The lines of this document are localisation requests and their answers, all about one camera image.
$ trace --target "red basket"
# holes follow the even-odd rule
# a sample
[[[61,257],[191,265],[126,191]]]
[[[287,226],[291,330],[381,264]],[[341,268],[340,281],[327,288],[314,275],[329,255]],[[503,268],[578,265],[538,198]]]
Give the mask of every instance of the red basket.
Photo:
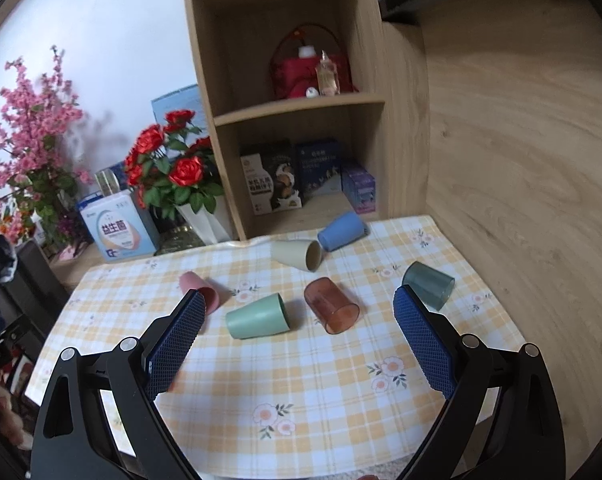
[[[305,32],[304,27],[319,27],[328,32],[337,44],[339,49],[338,54],[328,54],[330,60],[337,66],[337,76],[339,78],[339,86],[341,92],[353,92],[355,89],[352,85],[352,74],[350,72],[350,61],[345,54],[345,49],[341,43],[329,29],[318,23],[302,23],[289,33],[277,45],[270,58],[270,76],[272,78],[272,87],[274,90],[275,99],[292,99],[295,97],[305,97],[305,91],[314,87],[319,89],[319,83],[316,79],[316,66],[321,60],[320,56],[312,57],[288,57],[281,61],[275,61],[281,47],[288,40],[297,39],[303,42]]]

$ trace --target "glass bottle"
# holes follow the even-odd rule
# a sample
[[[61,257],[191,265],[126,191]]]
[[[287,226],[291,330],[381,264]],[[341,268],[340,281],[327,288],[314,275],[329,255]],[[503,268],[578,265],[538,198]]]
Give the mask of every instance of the glass bottle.
[[[321,95],[330,96],[341,93],[337,65],[330,61],[325,51],[321,53],[321,60],[316,66],[316,79],[319,83],[319,93]]]

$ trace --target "box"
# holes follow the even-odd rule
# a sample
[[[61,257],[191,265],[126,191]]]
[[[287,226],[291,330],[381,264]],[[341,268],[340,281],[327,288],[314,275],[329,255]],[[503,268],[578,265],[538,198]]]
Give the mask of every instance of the box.
[[[89,203],[81,215],[107,262],[158,249],[159,233],[150,213],[136,204],[129,189]]]
[[[248,146],[241,150],[241,165],[255,215],[301,207],[289,142]]]
[[[325,139],[297,144],[297,168],[303,200],[341,192],[341,145]]]
[[[343,193],[358,214],[376,210],[375,178],[358,164],[348,162],[341,168]]]

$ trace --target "tablecloth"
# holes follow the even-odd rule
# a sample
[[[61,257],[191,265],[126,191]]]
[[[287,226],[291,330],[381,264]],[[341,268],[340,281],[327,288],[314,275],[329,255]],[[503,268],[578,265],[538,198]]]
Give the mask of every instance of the tablecloth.
[[[369,235],[303,272],[270,260],[271,238],[226,242],[90,270],[72,294],[39,357],[27,395],[41,403],[59,353],[109,351],[140,336],[181,298],[178,278],[194,270],[222,291],[172,391],[156,406],[198,471],[233,478],[306,478],[388,462],[416,451],[443,396],[431,390],[401,334],[392,298],[420,260],[456,279],[441,310],[459,333],[518,350],[523,337],[501,304],[429,216],[371,222]],[[328,335],[303,289],[329,276],[361,306],[350,330]],[[225,313],[279,292],[292,331],[233,340]],[[111,392],[104,393],[117,445],[133,453]],[[480,420],[492,411],[488,396]]]

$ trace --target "white vase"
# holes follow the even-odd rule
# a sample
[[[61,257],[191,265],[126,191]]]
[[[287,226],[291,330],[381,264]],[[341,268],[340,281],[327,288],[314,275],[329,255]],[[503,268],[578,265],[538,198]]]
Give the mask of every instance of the white vase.
[[[217,196],[216,199],[217,208],[214,214],[207,212],[207,209],[203,206],[201,206],[198,213],[194,213],[190,204],[179,206],[181,216],[185,218],[185,221],[205,245],[236,239],[225,196]]]

